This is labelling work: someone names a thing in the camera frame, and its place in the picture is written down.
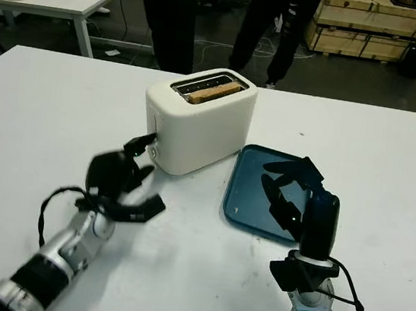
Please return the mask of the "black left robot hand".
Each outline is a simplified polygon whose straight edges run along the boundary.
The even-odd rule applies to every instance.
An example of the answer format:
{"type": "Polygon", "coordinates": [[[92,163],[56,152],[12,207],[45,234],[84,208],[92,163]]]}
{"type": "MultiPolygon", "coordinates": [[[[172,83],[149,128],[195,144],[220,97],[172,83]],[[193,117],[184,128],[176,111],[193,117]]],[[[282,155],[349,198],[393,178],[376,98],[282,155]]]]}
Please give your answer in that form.
{"type": "Polygon", "coordinates": [[[133,192],[154,170],[152,165],[140,167],[135,157],[141,156],[153,143],[156,133],[131,139],[117,151],[95,155],[88,167],[85,189],[108,204],[119,205],[123,195],[133,192]]]}

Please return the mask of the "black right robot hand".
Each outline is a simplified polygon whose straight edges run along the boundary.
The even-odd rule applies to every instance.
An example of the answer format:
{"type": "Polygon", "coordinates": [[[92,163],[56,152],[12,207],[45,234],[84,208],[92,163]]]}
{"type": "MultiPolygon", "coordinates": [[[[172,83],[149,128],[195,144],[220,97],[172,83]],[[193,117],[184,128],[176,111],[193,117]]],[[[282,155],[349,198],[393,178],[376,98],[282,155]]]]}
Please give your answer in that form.
{"type": "Polygon", "coordinates": [[[272,217],[299,244],[302,256],[327,260],[336,235],[340,211],[338,196],[324,189],[324,176],[308,157],[265,163],[263,168],[266,173],[261,176],[261,184],[272,217]],[[300,211],[281,191],[293,182],[308,194],[304,211],[300,211]]]}

